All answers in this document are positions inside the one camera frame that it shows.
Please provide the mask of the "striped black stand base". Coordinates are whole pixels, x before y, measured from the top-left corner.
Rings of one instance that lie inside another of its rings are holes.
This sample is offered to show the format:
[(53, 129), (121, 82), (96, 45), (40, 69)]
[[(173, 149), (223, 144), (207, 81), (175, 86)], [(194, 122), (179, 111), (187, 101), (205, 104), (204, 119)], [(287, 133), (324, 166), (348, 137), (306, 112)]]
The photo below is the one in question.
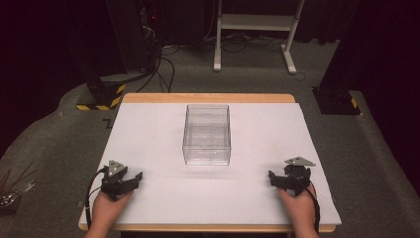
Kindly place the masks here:
[(87, 76), (76, 108), (81, 111), (113, 110), (121, 101), (126, 83), (119, 79), (119, 74), (107, 76)]

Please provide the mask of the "clear plastic box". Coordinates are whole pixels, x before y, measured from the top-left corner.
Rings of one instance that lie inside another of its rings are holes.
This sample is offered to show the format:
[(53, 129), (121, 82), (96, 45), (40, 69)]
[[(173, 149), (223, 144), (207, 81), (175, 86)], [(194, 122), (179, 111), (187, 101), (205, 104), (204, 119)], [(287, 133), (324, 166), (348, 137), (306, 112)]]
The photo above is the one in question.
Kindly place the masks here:
[(230, 107), (225, 104), (189, 104), (182, 142), (185, 163), (228, 166), (231, 150)]

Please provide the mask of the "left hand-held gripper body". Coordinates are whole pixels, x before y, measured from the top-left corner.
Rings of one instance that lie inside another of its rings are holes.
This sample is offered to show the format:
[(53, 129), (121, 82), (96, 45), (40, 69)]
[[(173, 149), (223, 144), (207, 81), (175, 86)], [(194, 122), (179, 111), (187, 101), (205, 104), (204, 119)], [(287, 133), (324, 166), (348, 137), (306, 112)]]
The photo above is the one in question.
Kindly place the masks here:
[(127, 180), (123, 180), (123, 177), (127, 171), (127, 166), (116, 161), (110, 161), (102, 179), (101, 191), (116, 201), (119, 196), (125, 194), (124, 184)]

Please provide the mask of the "person's right hand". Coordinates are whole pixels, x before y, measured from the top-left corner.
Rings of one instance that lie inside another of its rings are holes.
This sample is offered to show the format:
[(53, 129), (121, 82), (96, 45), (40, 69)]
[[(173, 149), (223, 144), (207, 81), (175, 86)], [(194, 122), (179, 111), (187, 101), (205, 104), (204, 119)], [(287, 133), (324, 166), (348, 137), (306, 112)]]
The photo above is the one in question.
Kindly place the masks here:
[(295, 197), (290, 196), (282, 188), (279, 188), (277, 193), (292, 223), (294, 232), (297, 230), (315, 230), (315, 206), (311, 197), (315, 194), (315, 190), (312, 184), (308, 186), (308, 190), (302, 191)]

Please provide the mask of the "white metal stand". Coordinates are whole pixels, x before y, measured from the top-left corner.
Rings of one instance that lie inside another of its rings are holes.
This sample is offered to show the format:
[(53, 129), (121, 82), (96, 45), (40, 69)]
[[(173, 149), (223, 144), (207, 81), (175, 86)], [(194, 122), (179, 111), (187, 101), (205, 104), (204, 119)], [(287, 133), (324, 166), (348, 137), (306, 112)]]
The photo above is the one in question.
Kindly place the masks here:
[(296, 74), (297, 69), (293, 62), (290, 48), (300, 20), (305, 0), (297, 0), (296, 10), (293, 15), (247, 15), (247, 14), (225, 14), (222, 10), (222, 0), (218, 0), (217, 28), (213, 69), (220, 71), (222, 68), (221, 36), (223, 30), (248, 30), (248, 31), (273, 31), (287, 32), (286, 43), (281, 45), (281, 52), (284, 57), (288, 72)]

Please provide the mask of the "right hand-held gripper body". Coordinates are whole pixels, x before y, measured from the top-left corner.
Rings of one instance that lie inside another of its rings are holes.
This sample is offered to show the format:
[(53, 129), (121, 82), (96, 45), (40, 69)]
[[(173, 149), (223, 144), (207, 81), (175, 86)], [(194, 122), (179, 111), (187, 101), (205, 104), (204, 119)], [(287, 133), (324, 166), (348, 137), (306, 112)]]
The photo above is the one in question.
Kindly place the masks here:
[(295, 197), (311, 183), (310, 168), (315, 167), (315, 164), (302, 157), (288, 159), (285, 162), (286, 167), (284, 168), (284, 174), (287, 176), (291, 184), (291, 188), (287, 188), (285, 191), (289, 195)]

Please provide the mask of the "brown sticks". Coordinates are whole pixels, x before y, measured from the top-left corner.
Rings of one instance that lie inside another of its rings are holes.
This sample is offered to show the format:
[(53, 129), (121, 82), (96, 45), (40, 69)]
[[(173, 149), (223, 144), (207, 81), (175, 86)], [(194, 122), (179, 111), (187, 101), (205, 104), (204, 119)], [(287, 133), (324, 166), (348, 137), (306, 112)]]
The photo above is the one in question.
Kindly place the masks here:
[(12, 169), (0, 173), (0, 194), (11, 191), (19, 182), (33, 175), (37, 171), (34, 163), (30, 161), (22, 171), (18, 171), (15, 175)]

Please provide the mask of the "white table sheet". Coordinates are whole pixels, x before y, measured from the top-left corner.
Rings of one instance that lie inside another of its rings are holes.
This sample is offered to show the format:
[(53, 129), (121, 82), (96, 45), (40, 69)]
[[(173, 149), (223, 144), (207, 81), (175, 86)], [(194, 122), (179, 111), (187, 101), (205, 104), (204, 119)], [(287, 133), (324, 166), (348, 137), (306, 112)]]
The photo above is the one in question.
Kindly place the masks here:
[(289, 225), (268, 173), (303, 157), (321, 207), (323, 231), (340, 224), (329, 185), (296, 103), (233, 103), (227, 166), (191, 166), (182, 153), (183, 103), (124, 103), (101, 162), (128, 166), (143, 179), (116, 222), (118, 230), (262, 230)]

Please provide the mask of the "metal tool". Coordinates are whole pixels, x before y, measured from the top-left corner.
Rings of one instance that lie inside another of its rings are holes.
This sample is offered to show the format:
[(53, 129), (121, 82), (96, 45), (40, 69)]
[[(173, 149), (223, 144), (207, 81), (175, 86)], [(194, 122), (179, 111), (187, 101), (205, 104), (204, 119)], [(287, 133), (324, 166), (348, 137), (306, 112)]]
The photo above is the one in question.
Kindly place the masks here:
[(0, 195), (0, 213), (14, 214), (17, 212), (23, 194), (30, 190), (36, 183), (29, 183)]

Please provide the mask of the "black equipment rack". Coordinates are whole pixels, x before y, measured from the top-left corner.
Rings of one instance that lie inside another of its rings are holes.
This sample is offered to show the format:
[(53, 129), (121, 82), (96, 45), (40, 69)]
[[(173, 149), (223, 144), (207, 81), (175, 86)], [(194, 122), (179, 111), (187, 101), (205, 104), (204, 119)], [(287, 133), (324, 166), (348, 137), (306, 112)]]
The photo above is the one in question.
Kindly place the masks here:
[(125, 71), (146, 73), (157, 41), (153, 0), (106, 0)]

